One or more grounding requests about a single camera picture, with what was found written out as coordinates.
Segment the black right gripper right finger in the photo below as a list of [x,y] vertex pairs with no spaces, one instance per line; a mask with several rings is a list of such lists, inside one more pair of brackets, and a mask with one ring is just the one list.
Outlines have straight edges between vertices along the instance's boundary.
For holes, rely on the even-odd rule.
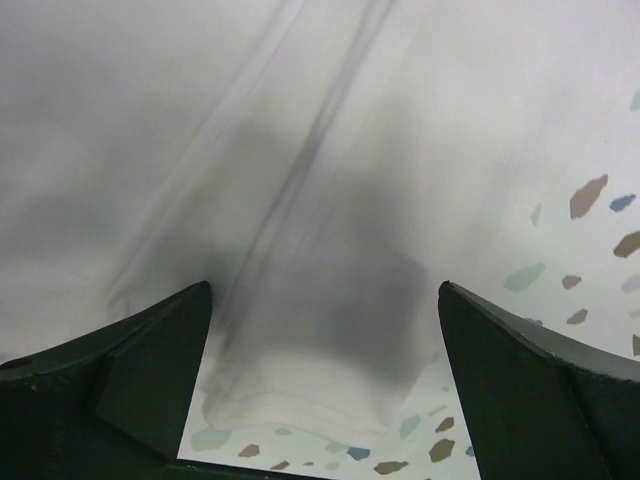
[[438,314],[482,478],[638,479],[638,362],[449,281]]

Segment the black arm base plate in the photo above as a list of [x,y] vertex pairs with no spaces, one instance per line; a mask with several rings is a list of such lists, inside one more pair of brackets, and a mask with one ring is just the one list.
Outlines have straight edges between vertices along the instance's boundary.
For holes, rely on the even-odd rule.
[[176,460],[160,474],[161,480],[267,480],[283,479],[282,474],[244,467]]

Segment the white t shirt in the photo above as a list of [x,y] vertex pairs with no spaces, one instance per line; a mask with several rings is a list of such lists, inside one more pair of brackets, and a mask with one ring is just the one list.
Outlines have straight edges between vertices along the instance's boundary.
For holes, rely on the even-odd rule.
[[1,355],[190,284],[201,415],[374,444],[459,283],[621,356],[635,1],[5,1]]

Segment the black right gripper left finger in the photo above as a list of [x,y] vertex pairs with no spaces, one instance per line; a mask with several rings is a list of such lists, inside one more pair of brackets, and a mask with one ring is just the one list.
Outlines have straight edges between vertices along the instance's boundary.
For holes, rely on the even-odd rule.
[[199,282],[2,364],[2,478],[206,478],[178,451],[211,314],[211,287]]

